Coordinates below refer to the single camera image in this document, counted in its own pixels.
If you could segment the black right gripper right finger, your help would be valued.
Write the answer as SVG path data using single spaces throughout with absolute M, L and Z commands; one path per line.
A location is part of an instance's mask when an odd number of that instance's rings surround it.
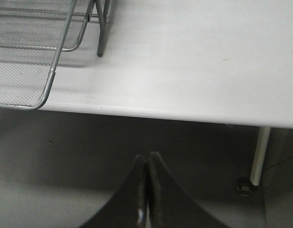
M 158 152 L 148 166 L 148 203 L 153 228 L 226 228 L 227 225 L 196 204 L 177 184 Z

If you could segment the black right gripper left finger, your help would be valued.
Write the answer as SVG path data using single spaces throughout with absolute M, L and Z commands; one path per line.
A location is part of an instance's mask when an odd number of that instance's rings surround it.
M 147 219 L 147 165 L 137 155 L 125 181 L 82 228 L 144 228 Z

